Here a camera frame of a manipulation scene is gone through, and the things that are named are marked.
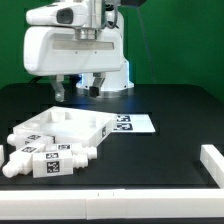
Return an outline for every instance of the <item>white border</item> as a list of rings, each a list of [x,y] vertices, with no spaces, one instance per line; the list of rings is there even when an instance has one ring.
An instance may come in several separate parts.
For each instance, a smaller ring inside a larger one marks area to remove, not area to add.
[[[224,158],[204,145],[201,161],[214,178]],[[0,220],[215,218],[223,208],[224,189],[0,191]]]

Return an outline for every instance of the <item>black table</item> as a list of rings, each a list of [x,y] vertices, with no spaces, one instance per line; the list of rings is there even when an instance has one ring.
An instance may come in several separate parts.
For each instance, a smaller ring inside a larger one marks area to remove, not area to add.
[[[6,144],[12,128],[52,106],[149,114],[156,133],[110,134],[98,147],[98,159],[73,176],[33,179],[31,173],[7,179],[0,173],[0,190],[218,188],[199,160],[202,144],[214,144],[224,152],[224,104],[202,88],[137,85],[133,95],[114,99],[88,98],[67,88],[63,103],[54,100],[48,84],[12,84],[0,90],[0,144],[6,158],[14,150]],[[223,223],[224,219],[122,220],[126,222]]]

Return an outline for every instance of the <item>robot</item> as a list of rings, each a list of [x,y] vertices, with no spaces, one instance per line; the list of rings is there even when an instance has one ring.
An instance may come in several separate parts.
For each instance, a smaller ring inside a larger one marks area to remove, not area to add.
[[[77,92],[113,98],[132,93],[123,55],[124,19],[118,6],[146,0],[61,0],[27,12],[24,66],[48,76],[55,99],[64,101],[65,75],[79,74]]]

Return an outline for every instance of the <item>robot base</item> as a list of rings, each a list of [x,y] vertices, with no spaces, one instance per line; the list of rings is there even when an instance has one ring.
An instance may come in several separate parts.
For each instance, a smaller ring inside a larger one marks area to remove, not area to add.
[[[121,70],[115,72],[83,73],[76,89],[78,94],[99,98],[132,95],[134,84],[129,81],[129,63],[125,60]]]

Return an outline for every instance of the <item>green backdrop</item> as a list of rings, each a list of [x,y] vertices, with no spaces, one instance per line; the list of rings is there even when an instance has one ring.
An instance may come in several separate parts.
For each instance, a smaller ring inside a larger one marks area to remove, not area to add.
[[[0,88],[32,78],[23,67],[25,12],[51,2],[1,0]],[[224,101],[224,0],[147,0],[120,12],[132,81],[198,85]]]

